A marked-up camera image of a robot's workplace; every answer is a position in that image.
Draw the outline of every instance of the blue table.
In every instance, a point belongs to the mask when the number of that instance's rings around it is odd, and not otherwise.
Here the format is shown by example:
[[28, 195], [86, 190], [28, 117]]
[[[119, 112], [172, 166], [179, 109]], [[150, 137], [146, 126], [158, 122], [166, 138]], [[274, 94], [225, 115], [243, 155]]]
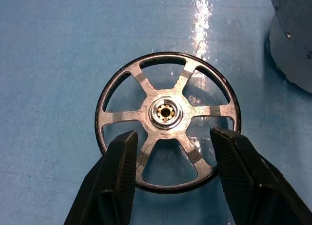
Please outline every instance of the blue table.
[[[312, 96], [275, 67], [273, 15], [270, 0], [0, 0], [0, 224], [63, 223], [100, 157], [94, 113], [103, 87], [127, 62], [159, 51], [196, 55], [227, 78], [240, 102], [242, 133], [312, 208]], [[166, 86], [178, 77], [178, 68], [168, 68], [146, 73]], [[193, 82], [222, 102], [208, 80]], [[135, 82], [125, 87], [134, 90], [112, 98], [112, 109], [142, 99]], [[205, 102], [204, 94], [187, 96]], [[109, 138], [116, 134], [116, 127], [107, 130]], [[168, 171], [151, 174], [165, 180], [174, 173], [170, 162], [184, 163], [183, 155], [158, 152], [152, 163]], [[190, 172], [186, 166], [179, 174]], [[131, 224], [234, 222], [217, 177], [179, 195], [137, 190]]]

